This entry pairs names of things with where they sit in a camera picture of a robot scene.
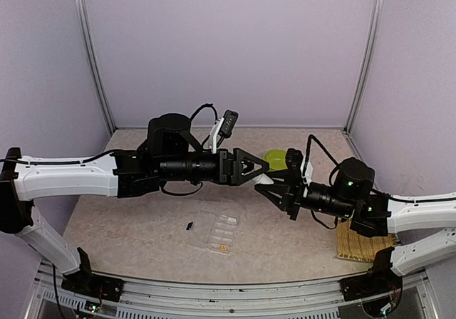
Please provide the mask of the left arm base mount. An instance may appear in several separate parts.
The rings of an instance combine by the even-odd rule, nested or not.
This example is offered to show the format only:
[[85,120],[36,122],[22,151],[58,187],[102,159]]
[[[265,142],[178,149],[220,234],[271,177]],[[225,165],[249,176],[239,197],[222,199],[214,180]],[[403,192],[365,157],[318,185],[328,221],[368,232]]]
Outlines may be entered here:
[[102,276],[92,272],[88,254],[80,247],[77,248],[77,252],[80,258],[78,270],[64,275],[62,289],[98,300],[118,303],[124,281],[120,278]]

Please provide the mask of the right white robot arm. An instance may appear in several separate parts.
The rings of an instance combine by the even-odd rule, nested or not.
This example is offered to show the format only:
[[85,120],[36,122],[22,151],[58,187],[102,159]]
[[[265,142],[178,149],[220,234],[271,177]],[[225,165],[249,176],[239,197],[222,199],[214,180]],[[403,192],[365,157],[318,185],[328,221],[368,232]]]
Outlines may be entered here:
[[364,278],[371,293],[381,292],[393,279],[455,255],[455,194],[428,197],[392,196],[374,190],[375,172],[354,157],[333,170],[330,185],[313,182],[313,167],[303,158],[287,169],[255,178],[255,190],[294,220],[300,209],[349,221],[350,229],[373,238],[418,229],[437,233],[415,243],[383,249],[375,255]]

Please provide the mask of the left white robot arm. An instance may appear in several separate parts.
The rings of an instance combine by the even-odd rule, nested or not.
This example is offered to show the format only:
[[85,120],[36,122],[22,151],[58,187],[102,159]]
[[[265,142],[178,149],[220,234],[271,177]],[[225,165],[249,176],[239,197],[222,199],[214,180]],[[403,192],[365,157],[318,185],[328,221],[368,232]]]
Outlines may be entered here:
[[147,138],[135,150],[109,150],[72,160],[24,156],[12,147],[1,169],[1,231],[21,237],[86,294],[100,279],[87,254],[66,242],[34,206],[44,197],[96,195],[134,198],[163,191],[171,181],[239,186],[271,184],[269,164],[239,148],[219,147],[237,114],[226,113],[212,126],[209,142],[199,142],[186,115],[168,113],[149,122]]

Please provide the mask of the clear plastic pill organizer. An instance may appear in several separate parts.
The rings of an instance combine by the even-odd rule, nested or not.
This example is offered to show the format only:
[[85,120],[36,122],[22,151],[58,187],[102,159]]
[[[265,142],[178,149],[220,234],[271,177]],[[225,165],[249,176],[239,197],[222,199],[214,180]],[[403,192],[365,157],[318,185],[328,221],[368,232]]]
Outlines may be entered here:
[[[229,217],[237,218],[237,223],[229,223]],[[216,253],[230,254],[236,238],[239,217],[232,214],[220,214],[199,210],[193,219],[193,229],[187,231],[186,243],[200,249],[208,249]],[[221,251],[220,246],[226,246],[227,251]]]

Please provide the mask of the small white pill bottle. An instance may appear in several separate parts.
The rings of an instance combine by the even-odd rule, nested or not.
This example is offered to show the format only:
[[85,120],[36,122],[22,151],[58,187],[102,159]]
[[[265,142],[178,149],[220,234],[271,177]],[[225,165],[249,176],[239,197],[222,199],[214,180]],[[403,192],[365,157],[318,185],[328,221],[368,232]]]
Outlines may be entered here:
[[253,178],[253,181],[255,184],[264,184],[264,185],[270,185],[274,183],[274,180],[268,177],[266,174],[260,174]]

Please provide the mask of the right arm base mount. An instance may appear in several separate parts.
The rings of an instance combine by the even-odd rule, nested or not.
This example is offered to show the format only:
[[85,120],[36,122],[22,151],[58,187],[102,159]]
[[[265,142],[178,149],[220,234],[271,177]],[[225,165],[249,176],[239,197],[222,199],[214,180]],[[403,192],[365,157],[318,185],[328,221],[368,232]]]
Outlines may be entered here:
[[342,278],[341,292],[345,301],[358,300],[380,295],[403,287],[403,280],[390,268],[379,270],[369,269],[358,276]]

